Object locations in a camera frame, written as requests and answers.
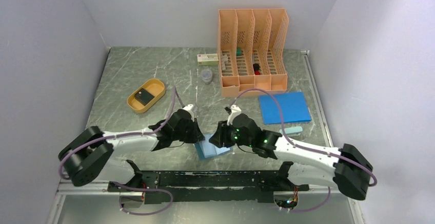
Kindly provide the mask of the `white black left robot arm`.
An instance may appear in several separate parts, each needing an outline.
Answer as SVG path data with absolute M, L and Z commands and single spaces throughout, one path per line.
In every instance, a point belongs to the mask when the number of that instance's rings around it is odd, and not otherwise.
M 115 157 L 128 152 L 158 151 L 169 148 L 174 141 L 194 144 L 202 140 L 196 109 L 193 104 L 186 105 L 168 120 L 142 130 L 114 133 L 103 132 L 97 126 L 86 129 L 59 152 L 60 172 L 66 172 L 62 177 L 76 187 L 102 180 L 121 183 L 129 191 L 139 189 L 139 168 L 130 160 L 117 161 Z

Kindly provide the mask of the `yellow oval tray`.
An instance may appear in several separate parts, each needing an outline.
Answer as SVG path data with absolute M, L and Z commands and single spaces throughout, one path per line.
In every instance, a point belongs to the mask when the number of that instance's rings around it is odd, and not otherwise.
M 165 84 L 152 78 L 142 84 L 128 98 L 128 106 L 136 113 L 145 113 L 166 93 Z

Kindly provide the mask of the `blue leather card holder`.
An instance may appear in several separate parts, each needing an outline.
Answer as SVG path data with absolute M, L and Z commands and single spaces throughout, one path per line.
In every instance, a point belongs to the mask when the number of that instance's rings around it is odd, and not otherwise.
M 205 134 L 204 139 L 200 142 L 194 144 L 199 160 L 206 160 L 215 158 L 232 151 L 231 148 L 226 147 L 216 147 L 209 140 L 212 137 L 212 134 Z

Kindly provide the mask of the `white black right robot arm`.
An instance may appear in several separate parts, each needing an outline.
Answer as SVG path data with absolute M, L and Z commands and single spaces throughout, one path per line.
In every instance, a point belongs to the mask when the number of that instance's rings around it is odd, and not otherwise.
M 372 185 L 373 167 L 355 146 L 322 147 L 290 139 L 279 132 L 261 129 L 246 114 L 236 116 L 232 122 L 220 121 L 210 143 L 219 148 L 247 146 L 262 158 L 291 162 L 288 171 L 277 176 L 282 190 L 317 185 L 338 188 L 349 198 L 365 200 Z

